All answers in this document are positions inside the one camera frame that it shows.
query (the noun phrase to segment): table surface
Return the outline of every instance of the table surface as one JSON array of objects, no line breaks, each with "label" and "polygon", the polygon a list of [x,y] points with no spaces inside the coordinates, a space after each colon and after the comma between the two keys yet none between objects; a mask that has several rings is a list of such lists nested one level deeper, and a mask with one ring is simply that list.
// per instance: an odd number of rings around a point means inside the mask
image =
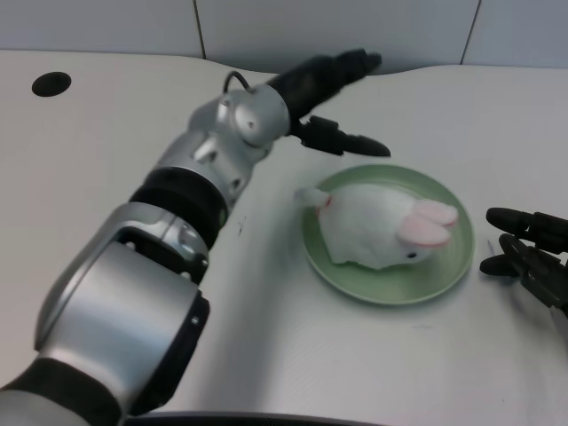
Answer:
[{"label": "table surface", "polygon": [[[51,284],[128,199],[227,67],[200,59],[0,52],[0,383],[32,361]],[[32,82],[64,71],[68,91]],[[252,83],[268,75],[244,73]],[[315,113],[377,138],[392,159],[276,144],[211,253],[209,323],[163,410],[307,414],[390,425],[551,425],[568,418],[568,322],[520,285],[483,277],[498,250],[485,211],[568,217],[568,70],[433,67],[369,77]],[[295,189],[389,162],[445,183],[471,214],[474,264],[406,308],[362,304],[309,266]]]}]

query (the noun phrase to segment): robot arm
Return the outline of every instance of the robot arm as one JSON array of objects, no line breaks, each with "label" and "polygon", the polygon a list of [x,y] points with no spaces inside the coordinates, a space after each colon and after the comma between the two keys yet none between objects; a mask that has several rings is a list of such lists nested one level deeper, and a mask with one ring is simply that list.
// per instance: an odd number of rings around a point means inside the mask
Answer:
[{"label": "robot arm", "polygon": [[342,154],[390,155],[317,117],[300,119],[363,78],[379,55],[316,57],[267,84],[194,112],[129,202],[119,207],[46,298],[36,360],[0,391],[0,425],[108,426],[164,405],[209,315],[199,283],[209,249],[275,140]]}]

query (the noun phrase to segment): stuffed rabbit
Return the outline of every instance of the stuffed rabbit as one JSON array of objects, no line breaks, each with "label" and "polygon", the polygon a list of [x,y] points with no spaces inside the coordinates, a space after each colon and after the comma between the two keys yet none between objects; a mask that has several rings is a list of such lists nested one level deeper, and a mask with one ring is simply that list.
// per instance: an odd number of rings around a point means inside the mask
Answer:
[{"label": "stuffed rabbit", "polygon": [[331,260],[373,269],[414,264],[447,244],[458,212],[438,201],[381,185],[349,185],[332,193],[300,189],[296,199],[313,206]]}]

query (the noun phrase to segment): round plate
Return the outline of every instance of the round plate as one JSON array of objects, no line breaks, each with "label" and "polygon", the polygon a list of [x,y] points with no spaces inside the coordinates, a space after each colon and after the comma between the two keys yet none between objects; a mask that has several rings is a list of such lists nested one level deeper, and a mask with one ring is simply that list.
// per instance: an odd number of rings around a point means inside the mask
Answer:
[{"label": "round plate", "polygon": [[475,239],[468,212],[443,185],[419,171],[379,164],[344,170],[318,188],[332,191],[352,184],[379,184],[397,188],[416,198],[427,198],[455,206],[458,223],[452,239],[432,256],[417,264],[390,266],[379,271],[353,263],[333,264],[327,254],[314,209],[304,213],[302,231],[308,258],[331,285],[344,293],[375,304],[415,304],[451,288],[469,269]]}]

